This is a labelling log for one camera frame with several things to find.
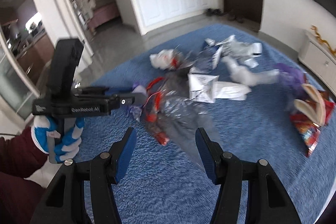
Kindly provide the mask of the dark red sleeve forearm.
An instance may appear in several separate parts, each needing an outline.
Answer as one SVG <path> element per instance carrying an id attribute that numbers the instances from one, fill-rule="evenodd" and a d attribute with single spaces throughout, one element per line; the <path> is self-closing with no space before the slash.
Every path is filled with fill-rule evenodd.
<path id="1" fill-rule="evenodd" d="M 27 178 L 46 161 L 30 127 L 12 139 L 1 138 L 1 223 L 30 223 L 45 188 Z"/>

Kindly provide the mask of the blue white gloved left hand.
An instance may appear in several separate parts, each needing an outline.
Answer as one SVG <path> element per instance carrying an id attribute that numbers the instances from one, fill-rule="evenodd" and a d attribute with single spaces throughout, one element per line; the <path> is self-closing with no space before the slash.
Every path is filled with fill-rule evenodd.
<path id="1" fill-rule="evenodd" d="M 58 141 L 52 149 L 57 163 L 67 159 L 73 159 L 79 152 L 81 135 L 85 121 L 83 117 L 77 117 L 71 127 L 62 136 L 56 123 L 48 116 L 35 116 L 31 128 L 31 137 L 34 145 L 43 153 L 50 155 L 48 138 Z"/>

